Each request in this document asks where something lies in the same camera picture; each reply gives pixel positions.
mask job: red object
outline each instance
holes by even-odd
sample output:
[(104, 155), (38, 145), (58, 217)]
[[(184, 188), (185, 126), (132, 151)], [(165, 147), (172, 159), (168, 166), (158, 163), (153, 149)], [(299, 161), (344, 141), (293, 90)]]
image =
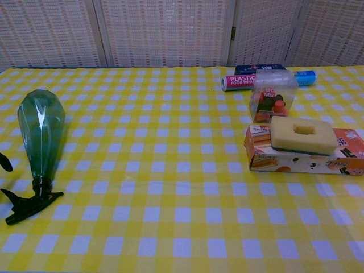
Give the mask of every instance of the red object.
[(268, 113), (255, 113), (253, 122), (269, 121)]
[(282, 166), (282, 167), (279, 167), (278, 169), (276, 169), (275, 172), (291, 172), (291, 168), (289, 168), (287, 166)]
[(274, 113), (282, 113), (284, 115), (287, 115), (287, 110), (284, 108), (284, 101), (282, 100), (277, 100), (275, 103), (274, 103), (274, 106), (272, 108), (272, 111)]
[(263, 101), (263, 99), (264, 99), (264, 92), (262, 92), (262, 93), (260, 94), (259, 102), (262, 102), (262, 101)]

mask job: green plastic bottle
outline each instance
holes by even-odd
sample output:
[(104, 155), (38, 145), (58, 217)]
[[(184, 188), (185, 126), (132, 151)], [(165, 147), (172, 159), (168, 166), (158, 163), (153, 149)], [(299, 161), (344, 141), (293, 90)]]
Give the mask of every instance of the green plastic bottle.
[(6, 218), (9, 225), (43, 210), (63, 195), (63, 192), (51, 192), (65, 120), (57, 96), (47, 90), (32, 91), (19, 107), (18, 120), (31, 167), (35, 195), (22, 198), (1, 189), (14, 205), (14, 214)]
[(47, 184), (53, 178), (65, 113), (56, 95), (37, 89), (21, 103), (18, 120), (33, 175), (33, 189), (35, 195), (43, 197), (50, 191), (51, 185)]

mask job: cardboard packaging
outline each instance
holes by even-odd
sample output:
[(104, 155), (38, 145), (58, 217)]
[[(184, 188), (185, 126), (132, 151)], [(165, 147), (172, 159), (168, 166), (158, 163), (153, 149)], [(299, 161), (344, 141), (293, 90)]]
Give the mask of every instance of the cardboard packaging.
[(250, 125), (244, 146), (251, 171), (364, 174), (364, 141), (353, 129), (333, 129), (338, 148), (333, 155), (309, 155), (274, 150), (270, 125)]

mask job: clear plastic box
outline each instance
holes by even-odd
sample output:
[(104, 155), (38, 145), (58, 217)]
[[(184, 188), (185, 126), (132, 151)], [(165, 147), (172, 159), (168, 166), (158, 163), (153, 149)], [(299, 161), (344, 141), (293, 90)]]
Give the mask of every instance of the clear plastic box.
[(249, 104), (253, 122), (269, 123), (274, 115), (288, 116), (297, 88), (291, 71), (257, 69)]

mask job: sponge hole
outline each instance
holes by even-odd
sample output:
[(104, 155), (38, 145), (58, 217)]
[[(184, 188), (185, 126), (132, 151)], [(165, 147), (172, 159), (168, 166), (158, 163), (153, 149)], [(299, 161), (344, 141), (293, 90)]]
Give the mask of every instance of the sponge hole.
[(314, 135), (315, 134), (315, 128), (310, 126), (302, 126), (293, 124), (293, 130), (296, 134), (301, 135)]

